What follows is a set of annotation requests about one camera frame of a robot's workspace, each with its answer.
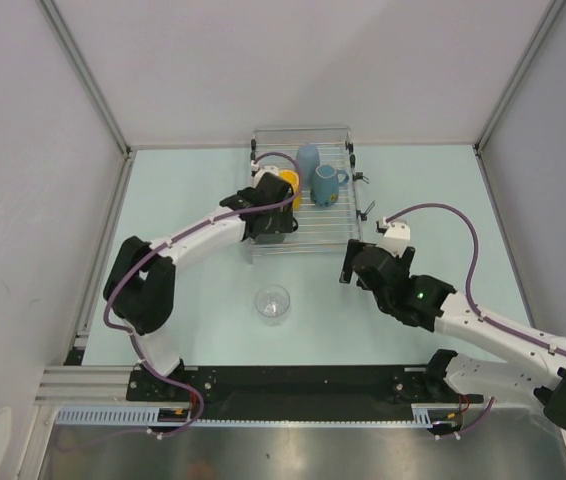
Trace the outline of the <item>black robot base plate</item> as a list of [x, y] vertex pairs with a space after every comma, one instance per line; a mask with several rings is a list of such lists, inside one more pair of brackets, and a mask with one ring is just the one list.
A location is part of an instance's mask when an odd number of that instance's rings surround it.
[[398, 421], [416, 404], [481, 404], [432, 380], [423, 365], [187, 366], [170, 375], [195, 388], [204, 420]]

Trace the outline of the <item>clear octagonal glass cup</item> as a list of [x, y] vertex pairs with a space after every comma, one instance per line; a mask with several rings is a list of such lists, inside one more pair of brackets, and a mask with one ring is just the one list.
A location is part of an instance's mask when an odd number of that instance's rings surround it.
[[290, 305], [290, 295], [280, 285], [266, 285], [255, 295], [255, 309], [261, 320], [269, 326], [281, 325], [287, 319]]

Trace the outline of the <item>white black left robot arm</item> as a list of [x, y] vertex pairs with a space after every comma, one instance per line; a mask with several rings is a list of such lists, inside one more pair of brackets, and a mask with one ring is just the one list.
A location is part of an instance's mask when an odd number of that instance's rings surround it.
[[144, 241], [127, 238], [105, 282], [105, 325], [130, 338], [138, 360], [151, 372], [149, 387], [160, 398], [177, 397], [182, 357], [170, 344], [166, 324], [179, 271], [216, 251], [260, 235], [290, 233], [295, 223], [293, 186], [266, 172], [254, 186], [226, 197], [203, 219], [177, 233]]

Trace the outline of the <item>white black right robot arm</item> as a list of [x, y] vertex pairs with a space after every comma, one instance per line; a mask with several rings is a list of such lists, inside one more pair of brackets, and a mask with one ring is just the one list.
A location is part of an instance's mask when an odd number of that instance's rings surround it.
[[452, 285], [410, 272], [415, 250], [400, 256], [368, 242], [351, 240], [340, 280], [372, 293], [378, 309], [409, 327], [463, 340], [497, 357], [481, 366], [454, 352], [436, 353], [424, 376], [436, 401], [476, 394], [541, 410], [566, 430], [566, 337], [482, 313]]

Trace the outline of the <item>grey ceramic mug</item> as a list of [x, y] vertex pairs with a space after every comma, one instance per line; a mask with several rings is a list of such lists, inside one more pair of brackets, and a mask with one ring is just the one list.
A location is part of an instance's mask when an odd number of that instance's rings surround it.
[[284, 226], [282, 231], [272, 231], [270, 233], [262, 233], [256, 236], [254, 242], [256, 244], [281, 244], [286, 236], [295, 233], [299, 228], [298, 221], [295, 217], [291, 219], [289, 226]]

